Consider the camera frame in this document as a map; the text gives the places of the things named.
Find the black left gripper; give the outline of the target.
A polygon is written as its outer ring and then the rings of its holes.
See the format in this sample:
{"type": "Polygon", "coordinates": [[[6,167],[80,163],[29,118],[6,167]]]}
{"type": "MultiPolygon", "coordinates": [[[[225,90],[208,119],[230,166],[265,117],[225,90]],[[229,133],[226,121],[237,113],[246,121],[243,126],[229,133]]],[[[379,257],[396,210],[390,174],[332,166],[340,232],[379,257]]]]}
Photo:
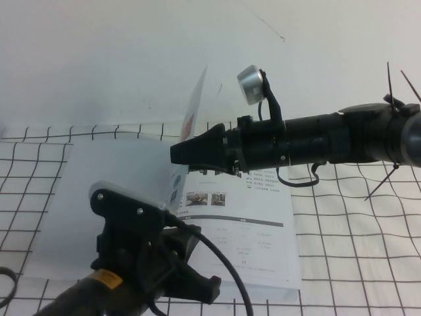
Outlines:
{"type": "Polygon", "coordinates": [[[152,239],[106,224],[91,264],[93,297],[99,302],[154,302],[164,296],[214,303],[221,278],[206,278],[186,264],[198,243],[181,228],[164,229],[152,239]]]}

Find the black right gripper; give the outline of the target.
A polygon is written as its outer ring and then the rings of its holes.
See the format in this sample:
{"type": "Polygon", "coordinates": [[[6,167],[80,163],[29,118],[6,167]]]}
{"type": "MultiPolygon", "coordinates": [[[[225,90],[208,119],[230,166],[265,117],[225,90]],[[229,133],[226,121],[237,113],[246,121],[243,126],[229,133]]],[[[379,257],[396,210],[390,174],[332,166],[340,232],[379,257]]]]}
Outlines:
{"type": "Polygon", "coordinates": [[[226,165],[228,172],[248,172],[289,165],[288,142],[282,126],[271,120],[237,119],[225,130],[220,123],[192,139],[172,145],[170,160],[178,165],[226,165]]]}

